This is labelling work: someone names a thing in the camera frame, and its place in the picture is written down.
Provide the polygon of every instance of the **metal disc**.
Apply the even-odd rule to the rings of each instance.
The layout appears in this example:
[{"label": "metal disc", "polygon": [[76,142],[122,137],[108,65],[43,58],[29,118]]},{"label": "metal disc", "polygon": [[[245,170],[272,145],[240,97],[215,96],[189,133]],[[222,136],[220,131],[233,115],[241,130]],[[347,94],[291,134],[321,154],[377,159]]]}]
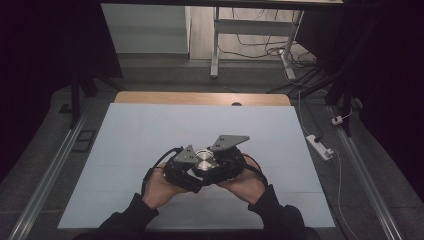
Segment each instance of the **metal disc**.
[{"label": "metal disc", "polygon": [[196,152],[196,157],[198,163],[196,168],[202,171],[207,171],[209,169],[217,167],[213,153],[207,149],[202,149]]}]

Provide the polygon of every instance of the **metal rail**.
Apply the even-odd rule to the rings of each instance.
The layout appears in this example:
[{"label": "metal rail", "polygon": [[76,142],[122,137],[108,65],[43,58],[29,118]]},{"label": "metal rail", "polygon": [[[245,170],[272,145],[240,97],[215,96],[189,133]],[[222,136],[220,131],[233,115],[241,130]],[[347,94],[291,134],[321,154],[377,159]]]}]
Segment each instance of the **metal rail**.
[{"label": "metal rail", "polygon": [[[335,115],[331,108],[329,108],[329,111],[331,114]],[[386,233],[387,239],[402,240],[402,234],[400,233],[399,228],[396,225],[396,222],[393,219],[386,202],[375,186],[374,180],[368,172],[368,169],[365,166],[364,161],[362,160],[362,157],[355,146],[355,143],[353,142],[352,138],[346,135],[345,131],[343,131],[341,127],[339,127],[337,131],[355,168],[356,174],[358,175],[358,178],[364,187],[368,199],[374,208],[377,218],[380,221],[381,227]]]},{"label": "metal rail", "polygon": [[27,238],[35,220],[38,217],[38,214],[41,211],[41,208],[44,205],[44,202],[50,193],[50,190],[53,187],[54,182],[56,181],[57,176],[59,175],[60,170],[62,169],[63,164],[65,163],[66,158],[68,157],[75,139],[78,137],[78,134],[84,125],[92,104],[93,99],[87,99],[84,101],[80,119],[75,124],[74,128],[69,130],[67,133],[59,151],[48,166],[40,183],[19,217],[19,220],[16,222],[16,225],[8,238],[9,240],[23,240]]}]

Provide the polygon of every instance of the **metal bracket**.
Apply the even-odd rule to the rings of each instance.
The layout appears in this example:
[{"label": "metal bracket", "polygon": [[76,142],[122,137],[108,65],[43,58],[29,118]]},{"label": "metal bracket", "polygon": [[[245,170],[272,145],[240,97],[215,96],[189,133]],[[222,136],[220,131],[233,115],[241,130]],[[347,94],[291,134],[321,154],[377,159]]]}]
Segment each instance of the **metal bracket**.
[{"label": "metal bracket", "polygon": [[220,135],[210,149],[211,151],[224,151],[249,139],[249,136]]},{"label": "metal bracket", "polygon": [[196,153],[193,150],[193,145],[188,145],[183,151],[181,151],[174,158],[175,162],[179,163],[193,163],[196,164],[198,162]]}]

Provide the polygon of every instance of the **black sleeve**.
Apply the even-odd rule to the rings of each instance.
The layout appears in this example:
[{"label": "black sleeve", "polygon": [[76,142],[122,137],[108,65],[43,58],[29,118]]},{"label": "black sleeve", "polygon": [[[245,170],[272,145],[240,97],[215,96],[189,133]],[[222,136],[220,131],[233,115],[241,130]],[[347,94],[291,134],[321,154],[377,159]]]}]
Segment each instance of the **black sleeve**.
[{"label": "black sleeve", "polygon": [[249,204],[248,209],[261,217],[269,239],[306,240],[305,224],[299,209],[281,206],[272,185],[254,205]]},{"label": "black sleeve", "polygon": [[100,225],[92,239],[140,239],[146,225],[159,215],[155,209],[150,209],[135,193],[131,204],[123,213],[114,213]]}]

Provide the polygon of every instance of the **wall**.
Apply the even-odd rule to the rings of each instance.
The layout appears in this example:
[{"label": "wall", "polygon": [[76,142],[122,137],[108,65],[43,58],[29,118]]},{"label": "wall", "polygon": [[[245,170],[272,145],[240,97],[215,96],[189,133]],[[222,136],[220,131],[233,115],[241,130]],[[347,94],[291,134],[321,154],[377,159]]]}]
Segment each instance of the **wall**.
[{"label": "wall", "polygon": [[102,4],[102,9],[117,53],[189,52],[189,7]]}]

